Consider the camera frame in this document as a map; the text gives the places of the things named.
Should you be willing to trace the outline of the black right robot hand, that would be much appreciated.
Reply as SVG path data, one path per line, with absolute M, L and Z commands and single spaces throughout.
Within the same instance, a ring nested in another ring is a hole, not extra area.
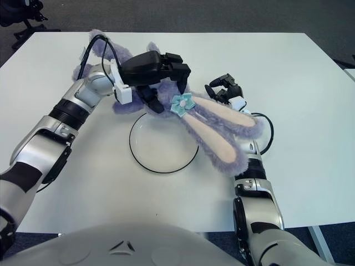
M 216 93 L 214 88 L 219 86 L 223 86 L 224 88 Z M 206 84 L 205 90 L 210 98 L 227 105 L 230 103 L 230 99 L 238 96 L 243 97 L 241 87 L 235 82 L 234 78 L 229 73 Z

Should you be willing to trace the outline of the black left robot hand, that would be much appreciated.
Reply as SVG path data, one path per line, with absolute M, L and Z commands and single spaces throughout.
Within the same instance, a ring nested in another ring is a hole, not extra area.
M 120 65 L 120 75 L 124 84 L 133 86 L 140 100 L 151 111 L 161 114 L 164 106 L 158 99 L 158 91 L 151 85 L 165 78 L 175 81 L 180 94 L 183 94 L 191 73 L 181 56 L 172 53 L 160 54 L 155 50 L 130 58 Z

